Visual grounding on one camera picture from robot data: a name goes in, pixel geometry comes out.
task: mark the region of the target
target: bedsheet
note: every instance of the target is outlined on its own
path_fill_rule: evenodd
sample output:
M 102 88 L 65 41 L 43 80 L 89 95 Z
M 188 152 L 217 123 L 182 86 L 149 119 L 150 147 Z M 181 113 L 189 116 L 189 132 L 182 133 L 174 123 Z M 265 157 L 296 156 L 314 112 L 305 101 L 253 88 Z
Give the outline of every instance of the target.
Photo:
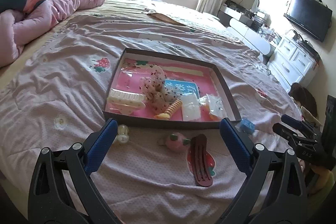
M 39 38 L 28 43 L 23 49 L 22 54 L 11 65 L 0 68 L 0 89 L 3 89 L 9 81 L 25 66 L 26 61 L 31 58 L 34 52 L 41 48 L 53 34 L 63 28 L 69 20 L 77 15 L 125 15 L 133 18 L 147 19 L 149 22 L 157 22 L 158 19 L 149 17 L 146 8 L 150 5 L 147 1 L 142 0 L 105 0 L 100 7 L 88 10 L 79 10 L 73 13 L 64 21 L 58 23 L 53 29 L 40 36 Z
M 241 116 L 256 125 L 252 140 L 274 151 L 288 148 L 285 140 L 272 133 L 272 126 L 283 114 L 296 119 L 301 115 L 256 52 L 223 37 L 148 18 L 79 15 L 34 53 L 0 92 L 0 170 L 12 184 L 28 193 L 41 148 L 67 149 L 101 128 L 110 77 L 125 47 L 217 65 Z M 92 69 L 97 58 L 108 59 L 105 72 Z M 268 100 L 259 102 L 256 88 Z M 172 131 L 130 128 L 130 142 L 113 146 L 92 179 L 127 224 L 214 223 L 245 175 L 236 168 L 217 130 L 181 131 L 189 138 L 205 134 L 215 161 L 213 186 L 196 187 L 186 155 L 157 145 L 168 133 Z M 83 211 L 69 177 L 66 181 L 76 207 Z M 270 177 L 257 206 L 269 183 Z

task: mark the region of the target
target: television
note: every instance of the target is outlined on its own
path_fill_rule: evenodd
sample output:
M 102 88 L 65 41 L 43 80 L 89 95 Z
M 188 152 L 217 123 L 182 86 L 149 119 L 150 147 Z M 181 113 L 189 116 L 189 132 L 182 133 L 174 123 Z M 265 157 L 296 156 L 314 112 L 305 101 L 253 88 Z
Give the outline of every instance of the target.
M 284 16 L 311 37 L 323 42 L 331 25 L 332 13 L 316 0 L 291 0 Z

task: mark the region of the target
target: dresser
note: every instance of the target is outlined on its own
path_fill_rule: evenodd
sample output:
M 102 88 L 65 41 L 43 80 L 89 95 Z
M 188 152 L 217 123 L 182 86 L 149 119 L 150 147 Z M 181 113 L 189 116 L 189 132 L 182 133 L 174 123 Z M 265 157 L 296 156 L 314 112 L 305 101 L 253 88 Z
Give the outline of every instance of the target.
M 293 83 L 307 87 L 317 73 L 318 65 L 295 41 L 284 37 L 270 57 L 267 67 L 289 92 Z
M 235 37 L 240 39 L 247 47 L 252 50 L 260 52 L 259 59 L 266 64 L 269 57 L 275 50 L 275 47 L 271 45 L 260 34 L 243 24 L 242 22 L 232 18 L 230 20 L 230 27 L 227 28 Z

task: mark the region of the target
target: strawberry print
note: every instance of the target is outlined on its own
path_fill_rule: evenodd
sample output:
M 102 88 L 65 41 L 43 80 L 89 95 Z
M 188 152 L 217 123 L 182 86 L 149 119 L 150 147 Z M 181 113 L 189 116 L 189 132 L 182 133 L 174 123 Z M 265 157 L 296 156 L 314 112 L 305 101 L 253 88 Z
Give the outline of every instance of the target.
M 267 94 L 265 94 L 265 92 L 263 92 L 261 89 L 257 89 L 257 93 L 259 93 L 260 96 L 267 98 Z
M 187 153 L 187 162 L 188 162 L 189 170 L 193 174 L 193 166 L 191 164 L 191 149 L 189 149 Z M 207 162 L 208 162 L 210 175 L 213 177 L 214 175 L 216 175 L 214 171 L 216 163 L 215 163 L 214 158 L 208 152 L 207 152 Z
M 107 58 L 103 57 L 100 60 L 93 60 L 98 64 L 93 67 L 96 72 L 104 72 L 110 68 L 110 62 Z

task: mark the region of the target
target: yellow object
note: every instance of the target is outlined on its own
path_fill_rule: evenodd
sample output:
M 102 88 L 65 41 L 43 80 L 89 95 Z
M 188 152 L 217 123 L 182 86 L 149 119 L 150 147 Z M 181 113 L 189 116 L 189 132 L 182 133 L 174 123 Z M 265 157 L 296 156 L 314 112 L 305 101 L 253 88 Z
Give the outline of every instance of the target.
M 325 187 L 332 173 L 328 169 L 322 166 L 311 165 L 310 168 L 314 171 L 315 174 L 319 175 L 317 182 L 315 183 L 315 185 L 312 187 L 312 189 L 309 192 L 309 194 L 315 194 L 319 190 Z
M 164 113 L 160 113 L 158 115 L 155 115 L 155 119 L 160 119 L 160 120 L 169 120 L 174 113 L 181 108 L 182 106 L 182 101 L 177 99 L 170 107 L 166 109 Z
M 308 196 L 308 209 L 307 217 L 308 219 L 320 208 L 323 201 L 327 198 L 330 191 L 334 187 L 335 180 L 332 172 L 328 173 L 328 180 L 325 181 L 324 187 L 315 194 L 310 194 Z

